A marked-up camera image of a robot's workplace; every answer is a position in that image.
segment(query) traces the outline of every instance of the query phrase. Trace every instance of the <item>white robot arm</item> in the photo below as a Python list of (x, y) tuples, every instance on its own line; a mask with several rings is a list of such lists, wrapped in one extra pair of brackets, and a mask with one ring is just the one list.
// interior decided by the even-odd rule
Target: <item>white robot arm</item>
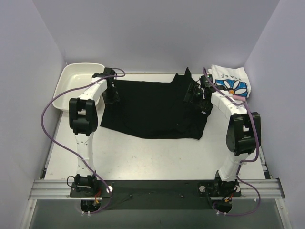
[[(212, 93), (211, 103), (216, 106), (230, 120), (234, 114), (244, 115), (247, 114), (247, 110), (241, 105), (237, 106), (231, 103), (227, 98), (222, 96), (219, 92)], [(240, 165), (241, 160), (246, 160), (249, 157), (248, 153), (243, 153), (236, 156), (233, 152), (229, 153), (222, 165), (218, 170), (218, 174), (222, 181), (234, 181), (236, 180), (236, 172)]]
[(93, 192), (96, 192), (97, 189), (96, 177), (84, 162), (95, 170), (92, 150), (93, 135), (98, 126), (95, 102), (102, 94), (106, 105), (119, 101), (118, 94), (113, 86), (113, 78), (101, 80), (101, 78), (109, 75), (116, 75), (116, 73), (111, 68), (105, 68), (103, 73), (95, 73), (91, 80), (95, 84), (78, 98), (72, 98), (69, 101), (70, 128), (75, 134), (77, 153), (83, 158), (78, 158), (77, 175), (74, 179), (76, 189), (87, 188)]
[[(96, 82), (99, 78), (95, 77), (92, 78), (92, 83)], [(95, 85), (89, 87), (86, 91), (84, 91), (78, 99), (80, 100), (92, 100), (94, 103), (98, 101), (98, 99), (101, 97), (101, 94), (106, 91), (107, 89), (107, 81), (101, 80), (97, 82)], [(84, 161), (87, 162), (87, 164), (95, 170), (94, 164), (93, 164), (93, 150), (92, 150), (92, 144), (93, 144), (93, 135), (94, 131), (87, 136), (83, 133), (78, 133), (75, 135), (76, 144), (77, 144), (77, 152), (80, 154)], [(92, 176), (93, 173), (85, 166), (83, 161), (78, 158), (78, 168), (77, 168), (77, 174), (79, 174), (81, 177), (87, 177)]]

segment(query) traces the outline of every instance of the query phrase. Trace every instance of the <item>black mounting plate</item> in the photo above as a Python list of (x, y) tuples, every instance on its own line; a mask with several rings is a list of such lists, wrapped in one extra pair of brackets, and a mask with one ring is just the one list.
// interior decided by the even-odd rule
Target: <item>black mounting plate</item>
[[(106, 183), (114, 186), (107, 209), (211, 209), (199, 187), (214, 187), (215, 180), (108, 180)], [(101, 187), (101, 197), (110, 197), (105, 187)], [(73, 188), (75, 185), (72, 185), (71, 197), (90, 197)], [(234, 194), (235, 197), (240, 195), (240, 192)], [(109, 198), (103, 198), (100, 203), (103, 206), (108, 201)]]
[[(206, 194), (204, 192), (199, 191), (200, 186), (205, 187), (205, 191), (208, 192), (209, 197), (222, 197), (221, 195), (219, 195), (217, 193), (217, 191), (214, 188), (214, 186), (215, 186), (215, 181), (214, 180), (202, 180), (202, 181), (198, 182), (197, 187), (198, 187), (199, 196), (206, 197)], [(242, 196), (241, 191), (233, 193), (233, 197), (241, 197), (241, 196)]]
[[(98, 188), (97, 190), (101, 189), (102, 192), (98, 197), (110, 197), (112, 193), (108, 193), (105, 185), (100, 180), (96, 181)], [(113, 182), (106, 182), (108, 186), (113, 187), (114, 183)], [(73, 182), (71, 185), (71, 190), (70, 190), (70, 197), (95, 197), (97, 192), (94, 192), (90, 190), (89, 188), (84, 188), (84, 187), (76, 187), (75, 183)]]

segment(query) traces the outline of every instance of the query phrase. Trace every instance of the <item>white plastic tray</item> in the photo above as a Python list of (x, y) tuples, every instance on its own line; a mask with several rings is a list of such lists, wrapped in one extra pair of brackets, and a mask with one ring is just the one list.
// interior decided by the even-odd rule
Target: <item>white plastic tray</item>
[[(99, 63), (73, 63), (67, 65), (58, 80), (54, 97), (72, 88), (82, 87), (91, 82), (94, 73), (102, 73), (104, 66)], [(69, 92), (53, 102), (53, 106), (64, 112), (69, 111), (69, 100), (77, 98), (85, 89)]]

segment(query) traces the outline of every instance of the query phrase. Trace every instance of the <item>metal frame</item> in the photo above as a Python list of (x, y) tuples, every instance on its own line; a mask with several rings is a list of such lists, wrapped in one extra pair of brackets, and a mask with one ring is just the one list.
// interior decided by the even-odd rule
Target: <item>metal frame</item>
[(275, 199), (284, 229), (292, 229), (284, 199)]
[(264, 152), (263, 152), (263, 149), (262, 149), (261, 146), (259, 147), (259, 156), (260, 156), (262, 165), (266, 165), (266, 160), (265, 160)]
[[(58, 117), (58, 120), (57, 120), (57, 123), (56, 123), (56, 127), (55, 127), (55, 131), (54, 131), (54, 135), (53, 135), (54, 138), (56, 138), (56, 135), (57, 135), (60, 123), (61, 123), (62, 114), (63, 114), (63, 111), (60, 111), (60, 115)], [(45, 172), (47, 171), (47, 168), (48, 168), (48, 165), (49, 165), (49, 162), (50, 162), (50, 158), (51, 158), (52, 150), (54, 148), (54, 144), (55, 144), (54, 142), (51, 142), (51, 146), (49, 148), (47, 160), (46, 160), (45, 165), (44, 165), (44, 171)]]
[[(284, 193), (279, 180), (244, 180), (258, 189), (261, 198), (284, 198)], [(257, 193), (250, 186), (240, 183), (242, 196), (238, 198), (257, 198)], [(70, 187), (64, 180), (35, 180), (29, 199), (81, 199), (94, 200), (94, 198), (71, 198)]]
[(28, 229), (31, 225), (32, 217), (34, 214), (35, 206), (36, 206), (36, 199), (30, 199), (28, 204), (25, 208), (25, 212), (23, 215), (23, 219), (20, 225), (20, 229)]

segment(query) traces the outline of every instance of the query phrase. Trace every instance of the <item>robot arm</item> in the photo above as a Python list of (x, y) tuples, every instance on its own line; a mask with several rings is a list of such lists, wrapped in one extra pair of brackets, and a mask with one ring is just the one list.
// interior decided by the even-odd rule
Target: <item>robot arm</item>
[(115, 75), (111, 68), (105, 68), (103, 73), (95, 73), (91, 82), (94, 83), (78, 98), (69, 101), (69, 122), (70, 128), (75, 134), (77, 152), (83, 159), (78, 158), (77, 175), (74, 183), (76, 188), (87, 188), (96, 192), (97, 182), (93, 173), (85, 166), (85, 161), (93, 170), (93, 135), (98, 127), (98, 116), (95, 102), (103, 94), (106, 104), (119, 100), (116, 89), (113, 87), (113, 78), (100, 80), (108, 75)]
[[(212, 93), (211, 103), (229, 119), (226, 143), (231, 153), (227, 155), (224, 164), (218, 170), (218, 174), (222, 181), (235, 181), (240, 161), (246, 160), (255, 150), (255, 138), (249, 116), (242, 105), (238, 106), (231, 103), (218, 92)], [(259, 144), (261, 144), (260, 115), (253, 112), (252, 116), (259, 135)]]

